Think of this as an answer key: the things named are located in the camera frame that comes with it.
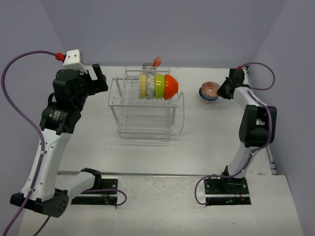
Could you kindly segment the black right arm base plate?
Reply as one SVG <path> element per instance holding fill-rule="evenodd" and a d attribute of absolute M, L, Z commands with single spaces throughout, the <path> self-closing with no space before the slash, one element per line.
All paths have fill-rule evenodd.
<path fill-rule="evenodd" d="M 208 178 L 204 180 L 207 206 L 250 205 L 245 178 Z"/>

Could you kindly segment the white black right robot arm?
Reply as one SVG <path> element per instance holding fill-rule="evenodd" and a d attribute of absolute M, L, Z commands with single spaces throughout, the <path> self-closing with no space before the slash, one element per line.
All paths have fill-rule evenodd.
<path fill-rule="evenodd" d="M 232 68 L 218 90 L 220 97 L 233 99 L 244 111 L 239 128 L 240 146 L 220 177 L 220 189 L 224 193 L 245 184 L 246 171 L 253 158 L 268 147 L 275 136 L 277 108 L 261 102 L 252 88 L 244 84 L 244 79 L 242 68 Z"/>

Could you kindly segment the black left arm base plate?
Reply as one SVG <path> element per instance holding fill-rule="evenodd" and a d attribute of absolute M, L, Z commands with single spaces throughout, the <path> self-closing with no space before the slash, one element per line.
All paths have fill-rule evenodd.
<path fill-rule="evenodd" d="M 118 178 L 102 178 L 100 187 L 96 192 L 82 193 L 75 197 L 72 205 L 91 205 L 91 206 L 116 206 L 118 203 L 117 195 Z"/>

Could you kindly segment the teal triangle pattern bowl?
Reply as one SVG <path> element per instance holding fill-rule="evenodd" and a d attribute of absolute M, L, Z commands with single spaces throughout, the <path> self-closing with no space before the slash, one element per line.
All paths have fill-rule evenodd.
<path fill-rule="evenodd" d="M 202 92 L 202 89 L 199 89 L 198 93 L 199 93 L 199 96 L 200 96 L 201 100 L 202 100 L 203 102 L 206 102 L 206 103 L 215 102 L 215 101 L 217 101 L 218 98 L 219 98 L 218 96 L 209 96 L 209 95 L 203 93 L 203 92 Z"/>

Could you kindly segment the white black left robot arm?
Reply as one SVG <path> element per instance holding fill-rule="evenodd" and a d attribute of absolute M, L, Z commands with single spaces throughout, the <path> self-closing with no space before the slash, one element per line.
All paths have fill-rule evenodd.
<path fill-rule="evenodd" d="M 55 186 L 64 150 L 81 118 L 87 97 L 108 91 L 99 64 L 93 64 L 92 68 L 96 80 L 88 71 L 62 69 L 56 73 L 54 91 L 41 115 L 41 138 L 34 164 L 21 192 L 11 196 L 12 205 L 58 218 L 81 193 L 87 190 L 97 193 L 102 189 L 101 173 L 90 168 L 83 168 L 64 185 Z"/>

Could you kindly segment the red rim zigzag bowl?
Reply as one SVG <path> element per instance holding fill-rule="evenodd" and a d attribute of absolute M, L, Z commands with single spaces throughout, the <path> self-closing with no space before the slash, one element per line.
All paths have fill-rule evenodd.
<path fill-rule="evenodd" d="M 204 82 L 200 89 L 202 89 L 202 92 L 209 95 L 209 96 L 218 96 L 217 91 L 220 88 L 220 84 L 215 82 Z"/>

